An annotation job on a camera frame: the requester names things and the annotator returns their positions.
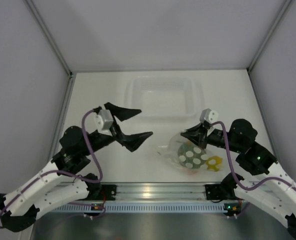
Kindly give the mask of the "green netted fake melon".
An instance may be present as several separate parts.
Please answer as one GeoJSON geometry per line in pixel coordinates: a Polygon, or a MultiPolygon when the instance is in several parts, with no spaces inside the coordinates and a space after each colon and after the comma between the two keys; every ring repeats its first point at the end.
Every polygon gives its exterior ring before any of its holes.
{"type": "Polygon", "coordinates": [[[178,163],[190,170],[200,169],[206,161],[202,158],[206,151],[192,143],[184,142],[177,150],[178,163]]]}

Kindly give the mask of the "clear zip top bag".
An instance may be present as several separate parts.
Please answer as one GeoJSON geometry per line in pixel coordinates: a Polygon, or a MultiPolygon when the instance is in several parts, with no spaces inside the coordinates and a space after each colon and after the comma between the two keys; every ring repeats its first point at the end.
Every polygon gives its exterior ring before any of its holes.
{"type": "Polygon", "coordinates": [[[224,168],[223,158],[210,149],[203,148],[181,136],[179,131],[171,134],[160,145],[154,147],[155,152],[168,165],[187,175],[199,172],[221,172],[224,168]]]}

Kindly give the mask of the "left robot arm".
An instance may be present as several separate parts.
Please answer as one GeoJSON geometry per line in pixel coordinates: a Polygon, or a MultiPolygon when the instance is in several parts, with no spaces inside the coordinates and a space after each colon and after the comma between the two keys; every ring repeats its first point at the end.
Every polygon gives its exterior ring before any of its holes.
{"type": "Polygon", "coordinates": [[[21,232],[47,213],[79,200],[95,200],[101,194],[103,170],[95,152],[116,142],[136,151],[153,132],[124,134],[118,122],[142,111],[110,102],[86,112],[81,126],[68,127],[61,149],[34,177],[10,193],[0,193],[0,229],[21,232]]]}

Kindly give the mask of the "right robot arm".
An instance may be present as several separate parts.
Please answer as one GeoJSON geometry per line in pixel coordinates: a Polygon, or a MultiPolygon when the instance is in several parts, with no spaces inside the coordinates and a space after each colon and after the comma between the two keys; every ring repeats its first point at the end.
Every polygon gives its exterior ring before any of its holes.
{"type": "Polygon", "coordinates": [[[256,142],[257,134],[249,121],[240,118],[229,130],[221,121],[203,120],[180,135],[202,148],[225,149],[230,173],[221,182],[223,196],[260,208],[296,239],[296,182],[277,158],[256,142]]]}

